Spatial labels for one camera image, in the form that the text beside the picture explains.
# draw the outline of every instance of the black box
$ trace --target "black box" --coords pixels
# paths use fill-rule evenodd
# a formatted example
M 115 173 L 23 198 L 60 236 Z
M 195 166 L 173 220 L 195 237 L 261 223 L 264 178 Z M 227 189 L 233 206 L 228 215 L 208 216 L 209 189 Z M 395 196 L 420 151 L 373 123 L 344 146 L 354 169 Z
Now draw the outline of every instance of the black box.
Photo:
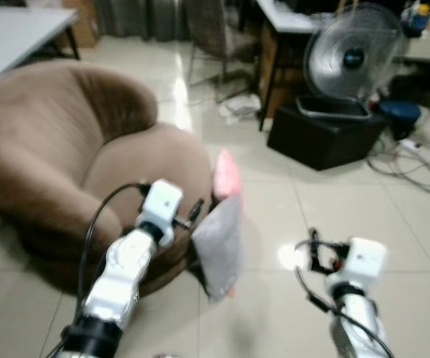
M 365 158 L 386 127 L 384 117 L 343 121 L 301 114 L 296 103 L 280 107 L 268 146 L 316 170 Z

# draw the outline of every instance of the cardboard box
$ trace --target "cardboard box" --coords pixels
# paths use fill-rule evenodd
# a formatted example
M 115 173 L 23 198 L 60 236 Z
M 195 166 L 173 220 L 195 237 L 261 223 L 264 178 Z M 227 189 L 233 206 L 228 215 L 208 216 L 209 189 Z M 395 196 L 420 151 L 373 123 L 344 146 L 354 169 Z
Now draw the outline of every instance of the cardboard box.
M 66 8 L 76 9 L 79 20 L 72 26 L 75 42 L 80 48 L 94 47 L 99 41 L 100 35 L 97 28 L 96 9 L 91 0 L 61 0 Z M 69 46 L 65 35 L 57 39 L 60 47 Z
M 303 36 L 293 37 L 293 40 L 290 39 L 290 43 L 283 44 L 283 48 L 280 49 L 278 64 L 292 63 L 297 68 L 278 68 L 276 70 L 267 118 L 273 118 L 278 107 L 294 101 L 297 95 L 309 92 L 302 68 L 308 39 L 309 37 Z M 265 105 L 276 46 L 278 46 L 276 33 L 267 23 L 261 33 L 261 46 L 261 76 L 258 89 L 262 103 Z
M 78 11 L 79 19 L 72 26 L 75 41 L 79 48 L 94 47 L 99 41 L 97 14 L 91 0 L 26 0 L 28 7 L 72 8 Z M 57 38 L 61 48 L 68 47 L 69 41 L 65 34 Z

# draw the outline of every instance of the fan guard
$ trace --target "fan guard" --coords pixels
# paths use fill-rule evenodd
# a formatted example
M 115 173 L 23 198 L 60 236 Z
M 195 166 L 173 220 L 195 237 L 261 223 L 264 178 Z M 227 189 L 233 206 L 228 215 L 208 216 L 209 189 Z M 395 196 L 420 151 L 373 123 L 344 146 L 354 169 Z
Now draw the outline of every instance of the fan guard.
M 376 4 L 352 5 L 312 36 L 305 74 L 318 95 L 364 101 L 398 72 L 405 50 L 394 14 Z

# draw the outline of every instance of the chair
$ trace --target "chair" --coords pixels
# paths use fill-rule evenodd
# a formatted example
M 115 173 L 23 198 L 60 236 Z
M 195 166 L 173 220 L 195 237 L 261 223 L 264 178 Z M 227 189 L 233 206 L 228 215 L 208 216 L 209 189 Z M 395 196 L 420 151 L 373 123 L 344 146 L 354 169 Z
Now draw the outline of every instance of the chair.
M 38 63 L 0 78 L 0 214 L 11 222 L 51 282 L 74 290 L 88 224 L 101 199 L 120 185 L 166 178 L 184 190 L 180 214 L 211 200 L 211 166 L 189 133 L 157 122 L 155 97 L 142 85 L 76 61 Z M 96 226 L 85 282 L 141 197 L 117 197 Z M 190 233 L 157 253 L 140 293 L 177 276 L 194 259 Z
M 228 62 L 252 62 L 255 59 L 260 50 L 258 39 L 228 25 L 228 13 L 223 0 L 184 0 L 184 4 L 193 40 L 187 75 L 189 85 L 197 48 L 222 61 L 219 85 L 225 82 Z

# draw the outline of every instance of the gray cloth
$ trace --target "gray cloth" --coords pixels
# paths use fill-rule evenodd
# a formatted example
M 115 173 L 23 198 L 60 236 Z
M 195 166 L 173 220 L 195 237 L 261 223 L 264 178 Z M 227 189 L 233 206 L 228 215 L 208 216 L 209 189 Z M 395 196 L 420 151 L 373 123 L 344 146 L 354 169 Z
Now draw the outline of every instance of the gray cloth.
M 202 220 L 192 235 L 199 256 L 202 285 L 210 302 L 224 298 L 243 266 L 241 199 L 225 199 Z

